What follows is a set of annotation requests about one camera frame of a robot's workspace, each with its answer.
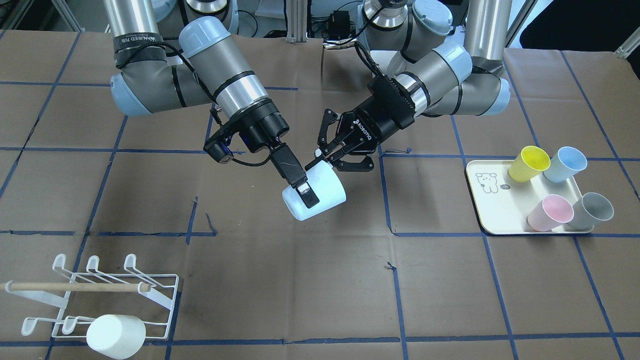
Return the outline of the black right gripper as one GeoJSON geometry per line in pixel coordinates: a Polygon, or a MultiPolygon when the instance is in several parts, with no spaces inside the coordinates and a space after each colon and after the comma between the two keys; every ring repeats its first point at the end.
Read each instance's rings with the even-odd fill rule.
{"type": "Polygon", "coordinates": [[[236,112],[230,117],[230,129],[238,133],[251,153],[264,148],[270,150],[270,161],[297,192],[306,208],[320,202],[298,158],[288,144],[281,144],[280,137],[290,130],[290,126],[273,102],[257,102],[236,112]]]}

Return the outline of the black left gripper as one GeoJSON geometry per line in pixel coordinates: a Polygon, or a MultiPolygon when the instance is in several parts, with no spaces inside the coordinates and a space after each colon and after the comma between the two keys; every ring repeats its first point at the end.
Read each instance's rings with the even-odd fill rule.
{"type": "Polygon", "coordinates": [[[342,159],[345,151],[338,149],[346,146],[350,153],[374,153],[377,146],[386,141],[400,128],[381,107],[357,107],[342,114],[333,110],[324,110],[320,130],[318,131],[318,148],[314,160],[305,166],[309,171],[320,162],[329,164],[339,172],[368,173],[374,169],[373,159],[365,155],[361,162],[350,162],[342,159]],[[340,134],[334,139],[329,137],[329,127],[340,124],[340,134]]]}

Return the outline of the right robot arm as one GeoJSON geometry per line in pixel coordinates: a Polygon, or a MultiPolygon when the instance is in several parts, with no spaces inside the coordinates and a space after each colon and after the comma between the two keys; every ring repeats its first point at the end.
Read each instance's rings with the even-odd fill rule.
{"type": "Polygon", "coordinates": [[[215,16],[187,23],[178,47],[165,41],[150,0],[106,0],[119,73],[110,91],[126,116],[145,116],[212,102],[227,116],[203,150],[220,164],[234,160],[229,146],[238,135],[251,153],[268,150],[267,160],[311,208],[320,201],[294,153],[281,138],[290,130],[258,76],[215,16]]]}

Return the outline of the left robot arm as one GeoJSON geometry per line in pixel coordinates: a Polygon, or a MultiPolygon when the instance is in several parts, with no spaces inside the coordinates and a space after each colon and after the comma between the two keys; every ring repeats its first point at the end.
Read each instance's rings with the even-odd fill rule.
{"type": "Polygon", "coordinates": [[[373,73],[371,96],[353,110],[326,109],[318,150],[321,161],[339,171],[368,172],[370,154],[416,118],[450,115],[494,116],[510,102],[503,78],[503,55],[510,0],[471,0],[464,43],[448,40],[451,10],[438,0],[365,0],[356,39],[338,47],[355,48],[373,73]]]}

